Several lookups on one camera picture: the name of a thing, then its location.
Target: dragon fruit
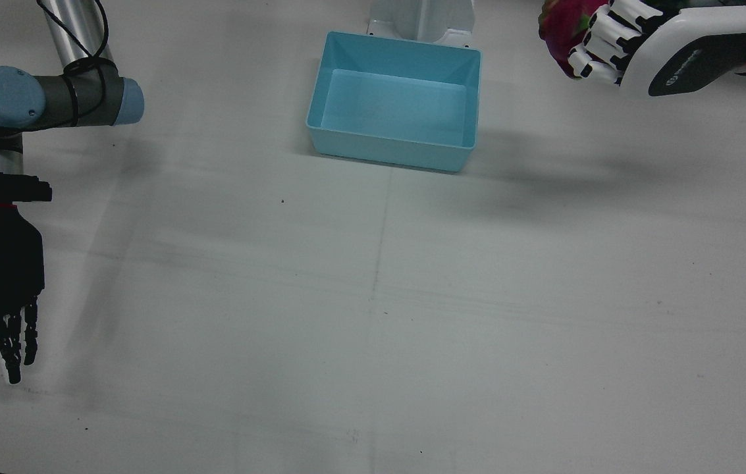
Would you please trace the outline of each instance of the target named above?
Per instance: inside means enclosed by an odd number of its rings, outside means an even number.
[[[589,17],[607,0],[545,0],[539,15],[539,38],[563,72],[574,77],[569,51],[577,46],[589,27]]]

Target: blue plastic bin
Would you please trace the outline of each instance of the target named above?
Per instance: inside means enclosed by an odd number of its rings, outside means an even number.
[[[333,31],[306,123],[319,153],[460,171],[480,79],[480,51]]]

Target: blue joint cap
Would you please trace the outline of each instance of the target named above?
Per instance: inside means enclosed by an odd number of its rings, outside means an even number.
[[[0,126],[22,128],[45,111],[45,91],[32,75],[16,67],[0,66]]]
[[[120,97],[120,109],[118,117],[112,125],[128,125],[136,123],[144,115],[144,93],[138,83],[132,79],[124,78],[124,93]]]

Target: white robotic hand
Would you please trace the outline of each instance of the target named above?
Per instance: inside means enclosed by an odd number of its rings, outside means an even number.
[[[670,10],[610,0],[568,62],[576,76],[620,85],[623,95],[695,92],[746,65],[746,6]]]

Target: robot finger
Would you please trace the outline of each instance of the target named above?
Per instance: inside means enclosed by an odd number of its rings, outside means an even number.
[[[615,45],[611,45],[598,36],[592,35],[592,33],[587,33],[583,38],[583,46],[578,45],[578,47],[585,47],[591,56],[612,64],[619,71],[624,71],[629,62],[629,55],[626,52],[617,49]]]
[[[664,13],[641,0],[610,0],[610,11],[645,35],[664,23]]]
[[[614,67],[592,57],[583,45],[572,48],[568,60],[578,78],[609,84],[619,84],[622,81],[622,75]]]
[[[9,332],[9,340],[13,345],[13,352],[15,357],[21,360],[21,312],[17,311],[7,318],[7,330]]]
[[[643,42],[643,36],[637,30],[628,28],[622,23],[616,21],[616,19],[608,15],[607,7],[606,12],[601,12],[593,16],[595,21],[590,21],[589,34],[615,45],[616,48],[625,54],[632,54],[639,48]]]
[[[30,365],[36,360],[36,349],[39,348],[36,343],[36,320],[38,320],[39,309],[36,307],[36,299],[33,303],[24,307],[24,365]]]
[[[21,360],[15,353],[3,316],[0,316],[0,352],[3,361],[5,361],[9,383],[18,384],[21,381]]]

